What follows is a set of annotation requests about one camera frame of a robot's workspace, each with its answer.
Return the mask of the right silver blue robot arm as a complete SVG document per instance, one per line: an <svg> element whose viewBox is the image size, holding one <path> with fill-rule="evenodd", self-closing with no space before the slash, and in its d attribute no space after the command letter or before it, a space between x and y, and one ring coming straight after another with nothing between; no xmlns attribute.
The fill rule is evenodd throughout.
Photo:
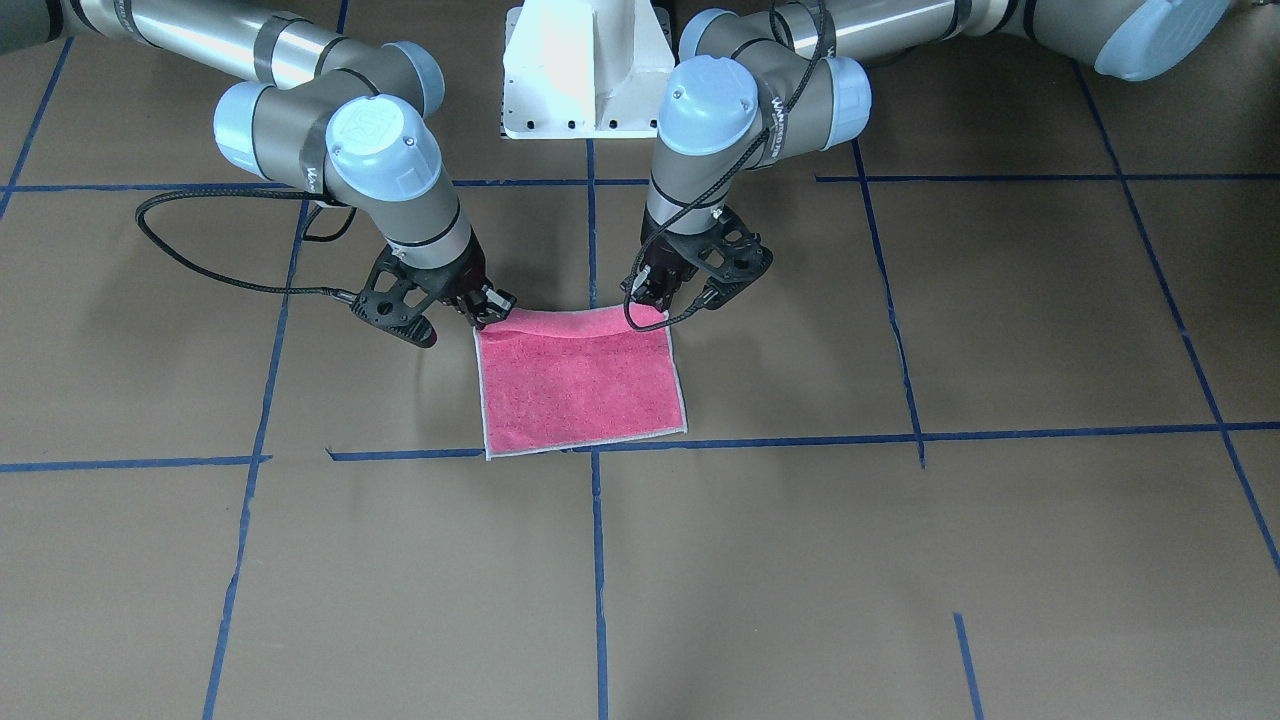
<svg viewBox="0 0 1280 720"><path fill-rule="evenodd" d="M515 299L486 278L428 128L445 82L417 44L371 46L246 1L17 1L3 50L73 35L129 38L237 77L214 113L221 155L283 183L284 199L370 215L385 245L365 287L320 295L422 348L436 340L434 302L475 329L508 316Z"/></svg>

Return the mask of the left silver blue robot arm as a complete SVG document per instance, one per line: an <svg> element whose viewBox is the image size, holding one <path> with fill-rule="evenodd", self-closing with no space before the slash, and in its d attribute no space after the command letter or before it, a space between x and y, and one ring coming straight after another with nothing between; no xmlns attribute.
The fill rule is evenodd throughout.
<svg viewBox="0 0 1280 720"><path fill-rule="evenodd" d="M733 177L856 138L870 119L865 61L959 36L1011 35L1139 82L1174 68L1225 1L786 1L707 9L678 38L655 119L641 249L625 297L664 313L707 274L691 310L723 306L771 250L726 201Z"/></svg>

